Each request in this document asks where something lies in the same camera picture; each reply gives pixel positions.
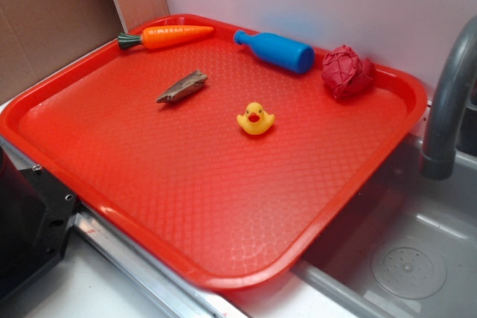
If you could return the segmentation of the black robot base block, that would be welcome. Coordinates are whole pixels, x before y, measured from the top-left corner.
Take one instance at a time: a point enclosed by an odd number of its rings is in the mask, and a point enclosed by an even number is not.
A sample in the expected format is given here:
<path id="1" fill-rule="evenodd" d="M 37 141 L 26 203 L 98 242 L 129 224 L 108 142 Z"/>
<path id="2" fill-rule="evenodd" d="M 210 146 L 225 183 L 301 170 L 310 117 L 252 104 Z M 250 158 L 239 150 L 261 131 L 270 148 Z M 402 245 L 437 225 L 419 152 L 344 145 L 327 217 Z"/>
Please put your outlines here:
<path id="1" fill-rule="evenodd" d="M 46 169 L 18 169 L 1 151 L 1 303 L 62 261 L 77 195 Z"/>

